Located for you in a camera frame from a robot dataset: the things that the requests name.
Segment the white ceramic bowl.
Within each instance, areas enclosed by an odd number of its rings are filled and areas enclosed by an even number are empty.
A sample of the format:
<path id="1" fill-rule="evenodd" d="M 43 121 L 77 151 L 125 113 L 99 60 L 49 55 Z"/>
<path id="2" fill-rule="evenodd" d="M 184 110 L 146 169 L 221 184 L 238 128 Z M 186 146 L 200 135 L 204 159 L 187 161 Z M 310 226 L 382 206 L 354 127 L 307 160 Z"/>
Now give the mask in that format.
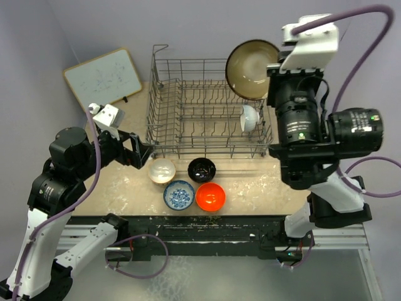
<path id="1" fill-rule="evenodd" d="M 258 123 L 259 112 L 250 105 L 243 105 L 240 116 L 241 130 L 243 132 L 252 132 Z"/>

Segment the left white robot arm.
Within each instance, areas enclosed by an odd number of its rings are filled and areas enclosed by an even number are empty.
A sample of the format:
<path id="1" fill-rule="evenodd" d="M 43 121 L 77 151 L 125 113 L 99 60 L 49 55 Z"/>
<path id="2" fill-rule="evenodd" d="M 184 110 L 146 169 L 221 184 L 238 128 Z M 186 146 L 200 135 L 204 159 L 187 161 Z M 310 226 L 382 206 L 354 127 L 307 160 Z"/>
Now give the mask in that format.
<path id="1" fill-rule="evenodd" d="M 59 131 L 49 146 L 50 157 L 33 181 L 28 198 L 24 242 L 12 274 L 1 282 L 5 300 L 63 300 L 73 278 L 102 249 L 128 241 L 128 221 L 115 214 L 104 216 L 92 233 L 57 256 L 62 231 L 72 212 L 93 191 L 101 168 L 117 161 L 141 169 L 154 151 L 134 133 L 104 131 L 90 142 L 84 129 Z"/>

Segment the brown rimmed cream bowl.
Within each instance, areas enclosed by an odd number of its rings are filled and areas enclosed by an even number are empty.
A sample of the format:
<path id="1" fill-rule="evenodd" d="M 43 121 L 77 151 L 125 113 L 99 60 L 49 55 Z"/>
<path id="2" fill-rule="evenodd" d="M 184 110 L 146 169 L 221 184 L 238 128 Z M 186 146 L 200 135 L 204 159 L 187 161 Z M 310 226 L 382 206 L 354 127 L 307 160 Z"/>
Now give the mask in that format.
<path id="1" fill-rule="evenodd" d="M 268 94 L 267 66 L 278 62 L 279 49 L 266 40 L 248 40 L 231 52 L 225 67 L 230 89 L 246 100 L 262 100 Z"/>

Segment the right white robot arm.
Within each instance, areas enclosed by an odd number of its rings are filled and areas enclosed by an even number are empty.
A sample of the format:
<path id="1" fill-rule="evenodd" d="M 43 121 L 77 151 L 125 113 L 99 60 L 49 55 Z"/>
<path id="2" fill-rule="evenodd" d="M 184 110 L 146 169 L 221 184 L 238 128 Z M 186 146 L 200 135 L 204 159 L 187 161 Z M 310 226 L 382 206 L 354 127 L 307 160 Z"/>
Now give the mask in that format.
<path id="1" fill-rule="evenodd" d="M 270 64 L 268 105 L 278 123 L 278 143 L 269 155 L 280 162 L 281 179 L 309 195 L 297 212 L 285 217 L 279 240 L 293 245 L 316 228 L 335 229 L 372 219 L 361 177 L 338 173 L 344 159 L 366 157 L 383 142 L 383 121 L 374 108 L 348 108 L 328 114 L 316 93 L 321 71 L 291 73 Z"/>

